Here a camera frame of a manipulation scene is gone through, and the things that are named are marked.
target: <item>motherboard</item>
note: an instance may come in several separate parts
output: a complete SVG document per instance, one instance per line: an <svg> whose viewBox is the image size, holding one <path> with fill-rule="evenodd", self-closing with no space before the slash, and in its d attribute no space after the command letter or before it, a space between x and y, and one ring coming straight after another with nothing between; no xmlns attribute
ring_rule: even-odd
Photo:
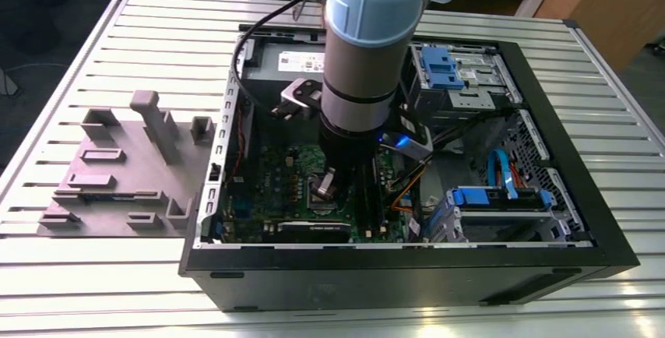
<svg viewBox="0 0 665 338"><path fill-rule="evenodd" d="M317 175L325 171L325 156L317 145L265 146L254 165L233 177L227 197L227 228L233 242L331 243L400 242L405 237L401 217L386 220L378 234L358 228L354 193L325 201L311 193ZM377 154L378 179L385 194L395 177L395 156Z"/></svg>

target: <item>yellow wire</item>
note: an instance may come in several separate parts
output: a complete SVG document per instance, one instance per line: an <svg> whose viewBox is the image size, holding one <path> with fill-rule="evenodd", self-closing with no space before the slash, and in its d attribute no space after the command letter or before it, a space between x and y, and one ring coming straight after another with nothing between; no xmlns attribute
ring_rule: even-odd
<svg viewBox="0 0 665 338"><path fill-rule="evenodd" d="M405 190L402 190L402 193L400 194L400 196L397 197L395 201L391 204L391 209L393 210L402 211L404 209L406 209L405 207L398 207L397 203L400 202L400 199L402 199L402 196L405 196L406 192L409 191L409 189L412 188L412 186L414 185L414 183L420 180L420 176L422 176L424 173L425 173L425 169L416 175L416 177L412 179L410 183L405 187Z"/></svg>

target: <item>metal table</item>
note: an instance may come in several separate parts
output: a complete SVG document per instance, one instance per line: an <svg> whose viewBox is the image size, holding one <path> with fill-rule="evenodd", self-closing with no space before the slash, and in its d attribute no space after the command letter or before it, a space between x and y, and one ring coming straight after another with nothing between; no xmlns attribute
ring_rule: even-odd
<svg viewBox="0 0 665 338"><path fill-rule="evenodd" d="M281 4L111 1L0 178L0 332L560 338L665 331L665 143L588 38L558 20L426 12L418 34L521 44L640 255L639 268L524 306L223 314L176 274L182 239L35 236L84 136L78 123L87 109L112 107L119 119L138 119L127 106L132 91L144 89L160 91L160 107L176 121L215 116L238 23ZM319 12L307 6L297 23L290 14L274 22L319 26Z"/></svg>

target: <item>white label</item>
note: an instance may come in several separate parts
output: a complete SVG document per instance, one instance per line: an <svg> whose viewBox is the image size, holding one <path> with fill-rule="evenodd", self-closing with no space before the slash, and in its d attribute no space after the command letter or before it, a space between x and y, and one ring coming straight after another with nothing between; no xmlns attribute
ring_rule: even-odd
<svg viewBox="0 0 665 338"><path fill-rule="evenodd" d="M476 79L473 71L460 71L460 77L464 79Z"/></svg>
<svg viewBox="0 0 665 338"><path fill-rule="evenodd" d="M416 233L416 235L420 235L420 224L413 217L412 217L412 221L409 222L409 227L410 227L412 231Z"/></svg>
<svg viewBox="0 0 665 338"><path fill-rule="evenodd" d="M281 72L323 72L322 52L285 51L279 54Z"/></svg>

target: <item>green circuit board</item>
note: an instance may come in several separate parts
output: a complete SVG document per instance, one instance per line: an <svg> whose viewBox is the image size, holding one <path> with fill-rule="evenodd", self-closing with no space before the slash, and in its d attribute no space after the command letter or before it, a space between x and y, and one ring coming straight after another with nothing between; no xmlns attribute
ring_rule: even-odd
<svg viewBox="0 0 665 338"><path fill-rule="evenodd" d="M395 177L394 159L387 151L377 155L382 191ZM239 242L262 242L261 234L273 221L302 220L341 222L351 225L353 242L397 242L404 240L401 220L386 224L386 231L369 237L355 227L354 191L343 202L323 202L309 193L313 177L323 174L325 156L317 145L263 147L253 166L251 193L231 196L235 238Z"/></svg>

